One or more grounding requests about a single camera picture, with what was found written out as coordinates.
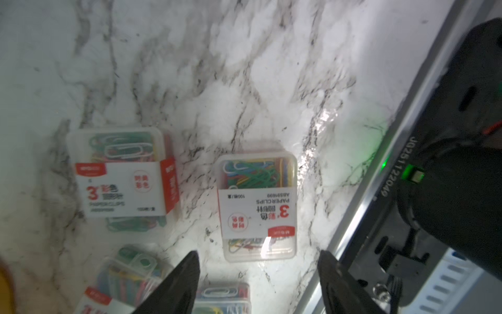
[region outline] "product label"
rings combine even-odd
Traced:
[[[162,162],[77,163],[87,217],[163,216],[179,200],[174,158]]]
[[[218,201],[224,239],[295,235],[295,187],[218,190]]]
[[[110,298],[88,287],[80,299],[74,314],[129,314],[134,307]]]

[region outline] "white marble countertop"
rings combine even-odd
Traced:
[[[18,312],[71,313],[119,248],[87,240],[65,135],[135,124],[173,135],[183,211],[146,249],[173,265],[196,249],[201,282],[247,282],[254,313],[291,313],[451,3],[1,1],[0,258]],[[297,255],[228,264],[212,163],[282,148]]]

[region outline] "plastic lid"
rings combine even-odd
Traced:
[[[166,159],[164,136],[154,127],[79,129],[67,135],[66,144],[74,163]]]
[[[223,190],[229,189],[291,187],[296,206],[297,161],[289,152],[223,155],[218,158],[215,167],[219,196]],[[273,213],[260,215],[275,219],[278,213],[278,209],[274,208]],[[260,219],[256,212],[252,217],[251,213],[244,214],[250,219]],[[296,228],[296,211],[294,215]],[[223,250],[229,262],[292,258],[296,254],[296,236],[223,240]]]

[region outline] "green led light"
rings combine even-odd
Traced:
[[[385,166],[387,166],[387,161],[388,161],[388,160],[389,160],[389,159],[387,158],[387,159],[384,161],[384,163],[382,164],[382,168],[380,169],[380,171],[382,171],[382,170],[385,168]]]
[[[401,176],[401,179],[407,180],[410,177],[410,174],[413,172],[414,169],[415,169],[414,165],[406,166],[406,169],[403,171],[403,175]]]

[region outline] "clear plastic container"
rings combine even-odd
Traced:
[[[68,134],[66,143],[74,164],[157,162],[173,156],[169,136],[154,127],[79,129]],[[163,240],[174,229],[178,218],[179,202],[167,215],[88,217],[87,221],[101,241],[134,244]]]
[[[203,287],[197,291],[192,314],[251,314],[249,286]]]
[[[113,299],[137,307],[170,270],[155,257],[125,246],[115,258],[105,259],[94,287]]]
[[[245,237],[245,238],[228,238],[225,237],[227,216],[222,211],[227,198],[243,197],[242,201],[230,204],[235,208],[236,212],[242,212],[243,218],[252,229],[251,223],[272,218],[279,221],[282,211],[282,203],[274,203],[273,205],[257,204],[256,195],[249,195],[246,190],[262,189],[261,195],[265,201],[275,201],[271,195],[280,194],[282,190],[288,190],[288,206],[293,223],[293,230],[296,230],[296,196],[297,196],[297,161],[293,154],[289,152],[274,152],[274,153],[256,153],[256,154],[239,154],[239,155],[223,155],[215,164],[218,187],[218,205],[220,209],[220,219],[222,223],[223,235],[223,251],[227,261],[243,262],[256,260],[271,260],[271,259],[287,259],[292,258],[296,254],[296,232],[292,236],[267,236],[263,230],[260,230],[261,236]]]

